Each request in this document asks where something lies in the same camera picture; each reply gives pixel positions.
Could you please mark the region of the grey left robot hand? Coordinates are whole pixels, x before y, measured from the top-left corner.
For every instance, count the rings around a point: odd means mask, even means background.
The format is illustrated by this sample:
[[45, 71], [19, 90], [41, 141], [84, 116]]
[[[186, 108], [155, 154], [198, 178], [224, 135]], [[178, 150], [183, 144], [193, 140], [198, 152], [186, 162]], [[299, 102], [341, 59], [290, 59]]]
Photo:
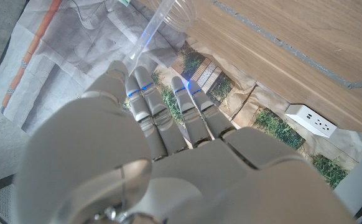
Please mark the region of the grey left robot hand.
[[113, 62], [29, 139], [15, 223], [354, 223], [294, 149], [174, 80], [184, 140], [144, 67]]

